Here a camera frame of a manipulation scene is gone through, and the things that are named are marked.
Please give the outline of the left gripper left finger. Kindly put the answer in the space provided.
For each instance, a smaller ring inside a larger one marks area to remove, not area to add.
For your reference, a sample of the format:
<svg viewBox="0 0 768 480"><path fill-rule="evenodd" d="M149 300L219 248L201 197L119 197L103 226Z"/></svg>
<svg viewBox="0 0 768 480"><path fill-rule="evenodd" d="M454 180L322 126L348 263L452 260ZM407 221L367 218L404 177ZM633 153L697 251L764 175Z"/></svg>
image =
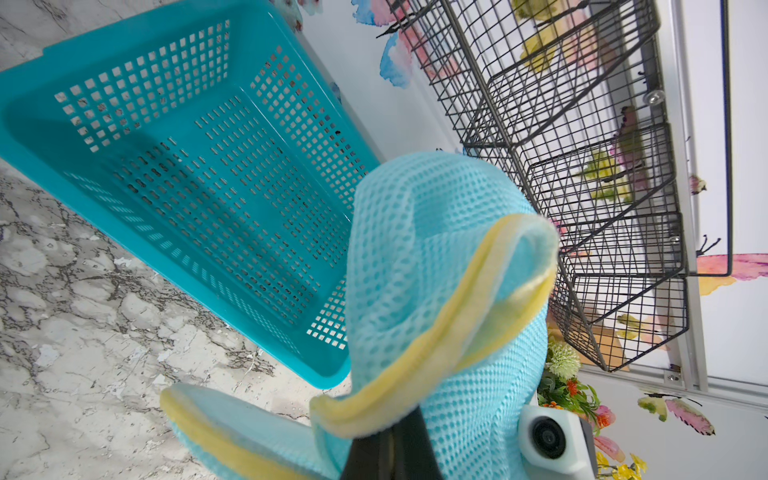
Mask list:
<svg viewBox="0 0 768 480"><path fill-rule="evenodd" d="M393 435L386 429L353 440L342 480L390 480L393 478Z"/></svg>

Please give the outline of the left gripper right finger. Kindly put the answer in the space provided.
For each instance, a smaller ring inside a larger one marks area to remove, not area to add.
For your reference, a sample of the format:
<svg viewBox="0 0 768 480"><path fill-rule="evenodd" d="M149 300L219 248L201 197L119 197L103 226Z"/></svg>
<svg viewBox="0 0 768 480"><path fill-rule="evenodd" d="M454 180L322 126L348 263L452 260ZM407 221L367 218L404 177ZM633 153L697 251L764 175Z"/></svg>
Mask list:
<svg viewBox="0 0 768 480"><path fill-rule="evenodd" d="M392 435L394 440L393 479L442 479L426 423L419 407L416 407L393 426Z"/></svg>

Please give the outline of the teal mesh laundry bag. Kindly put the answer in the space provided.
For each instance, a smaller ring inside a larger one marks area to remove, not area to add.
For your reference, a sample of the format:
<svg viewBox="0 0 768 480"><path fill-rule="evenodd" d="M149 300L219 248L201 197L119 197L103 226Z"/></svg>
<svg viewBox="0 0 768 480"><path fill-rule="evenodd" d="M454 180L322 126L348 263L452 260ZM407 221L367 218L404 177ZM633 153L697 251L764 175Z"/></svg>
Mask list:
<svg viewBox="0 0 768 480"><path fill-rule="evenodd" d="M518 422L543 373L559 237L508 176L442 151L359 183L344 317L352 386L302 425L177 383L160 405L222 479L339 479L353 442L425 421L445 479L522 479Z"/></svg>

